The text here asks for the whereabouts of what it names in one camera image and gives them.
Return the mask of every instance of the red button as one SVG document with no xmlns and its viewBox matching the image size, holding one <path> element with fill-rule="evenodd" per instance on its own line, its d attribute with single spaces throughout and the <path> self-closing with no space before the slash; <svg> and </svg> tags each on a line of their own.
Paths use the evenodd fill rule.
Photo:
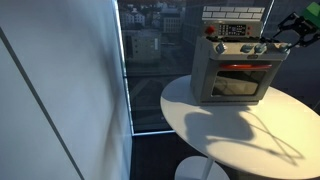
<svg viewBox="0 0 320 180">
<path fill-rule="evenodd" d="M 214 27 L 213 26 L 208 26 L 207 29 L 205 30 L 205 33 L 210 35 L 214 33 Z"/>
</svg>

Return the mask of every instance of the oven handle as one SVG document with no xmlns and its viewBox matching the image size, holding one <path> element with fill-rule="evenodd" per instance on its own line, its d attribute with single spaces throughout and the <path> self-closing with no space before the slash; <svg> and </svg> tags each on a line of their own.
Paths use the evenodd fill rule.
<svg viewBox="0 0 320 180">
<path fill-rule="evenodd" d="M 220 64 L 220 67 L 223 69 L 230 70 L 262 70 L 270 69 L 272 64 L 263 64 L 263 65 L 252 65 L 252 64 Z"/>
</svg>

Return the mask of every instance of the digital display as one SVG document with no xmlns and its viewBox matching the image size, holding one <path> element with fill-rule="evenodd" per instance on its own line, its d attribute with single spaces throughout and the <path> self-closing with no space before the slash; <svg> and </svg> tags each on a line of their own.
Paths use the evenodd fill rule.
<svg viewBox="0 0 320 180">
<path fill-rule="evenodd" d="M 244 36 L 247 26 L 244 24 L 220 24 L 219 35 L 222 36 Z"/>
</svg>

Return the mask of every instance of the table base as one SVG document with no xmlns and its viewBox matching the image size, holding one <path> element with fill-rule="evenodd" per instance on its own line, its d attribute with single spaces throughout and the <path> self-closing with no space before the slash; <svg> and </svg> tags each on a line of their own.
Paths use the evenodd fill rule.
<svg viewBox="0 0 320 180">
<path fill-rule="evenodd" d="M 200 180 L 207 176 L 207 180 L 229 180 L 228 175 L 215 162 L 201 156 L 191 156 L 184 159 L 178 166 L 175 173 L 175 180 Z"/>
</svg>

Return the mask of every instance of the oven door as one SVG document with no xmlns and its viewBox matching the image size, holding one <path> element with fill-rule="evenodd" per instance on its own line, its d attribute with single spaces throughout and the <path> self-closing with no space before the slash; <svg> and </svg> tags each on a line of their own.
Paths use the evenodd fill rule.
<svg viewBox="0 0 320 180">
<path fill-rule="evenodd" d="M 266 60 L 212 60 L 206 71 L 202 102 L 258 102 L 280 64 L 281 61 Z"/>
</svg>

